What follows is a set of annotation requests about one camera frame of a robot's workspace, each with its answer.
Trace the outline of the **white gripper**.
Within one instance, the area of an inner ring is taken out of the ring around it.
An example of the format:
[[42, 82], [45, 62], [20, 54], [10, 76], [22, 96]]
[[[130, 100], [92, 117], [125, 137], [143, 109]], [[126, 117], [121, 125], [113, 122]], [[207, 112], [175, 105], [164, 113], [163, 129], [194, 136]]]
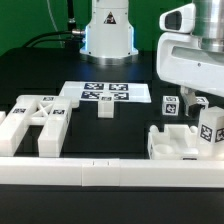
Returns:
[[159, 27], [157, 74], [182, 86], [185, 115], [197, 116], [195, 90], [224, 97], [224, 2], [191, 2], [167, 11]]

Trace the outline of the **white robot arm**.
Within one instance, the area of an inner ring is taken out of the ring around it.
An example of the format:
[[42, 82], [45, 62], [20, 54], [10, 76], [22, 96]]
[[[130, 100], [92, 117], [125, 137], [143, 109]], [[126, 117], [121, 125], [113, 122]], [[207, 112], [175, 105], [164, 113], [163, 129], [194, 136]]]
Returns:
[[[81, 32], [83, 58], [117, 65], [138, 56], [128, 0], [92, 0], [92, 18]], [[197, 90], [224, 97], [224, 0], [192, 0], [163, 13], [157, 46], [160, 79], [181, 87], [185, 111], [193, 110]]]

